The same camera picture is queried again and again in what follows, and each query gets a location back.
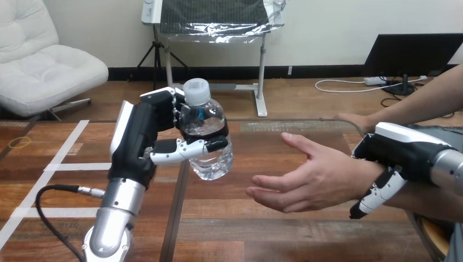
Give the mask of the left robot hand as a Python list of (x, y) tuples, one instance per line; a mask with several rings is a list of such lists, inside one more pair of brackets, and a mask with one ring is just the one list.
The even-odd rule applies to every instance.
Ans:
[(233, 164), (232, 142), (222, 107), (210, 95), (193, 105), (190, 94), (165, 87), (124, 101), (110, 146), (108, 179), (133, 181), (148, 189), (156, 167), (188, 160), (206, 180)]

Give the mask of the person's hand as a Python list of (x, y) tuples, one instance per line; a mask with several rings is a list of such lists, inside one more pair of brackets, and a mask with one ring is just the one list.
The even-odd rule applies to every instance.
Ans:
[(276, 211), (316, 211), (358, 200), (385, 169), (301, 135), (282, 133), (281, 138), (304, 153), (307, 161), (282, 176), (253, 176), (254, 185), (245, 190), (255, 202)]
[(350, 113), (340, 113), (333, 116), (335, 120), (343, 120), (349, 123), (354, 124), (358, 127), (359, 131), (362, 135), (365, 135), (369, 132), (373, 132), (375, 129), (376, 124), (378, 123), (377, 120), (373, 119), (370, 116), (363, 116), (357, 114), (350, 114)]

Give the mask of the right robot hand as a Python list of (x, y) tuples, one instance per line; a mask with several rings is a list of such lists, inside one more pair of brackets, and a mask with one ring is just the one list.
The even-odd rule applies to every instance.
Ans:
[(351, 207), (351, 219), (368, 215), (409, 181), (427, 182), (462, 195), (462, 152), (419, 130), (380, 122), (357, 144), (352, 157), (380, 163), (385, 170)]

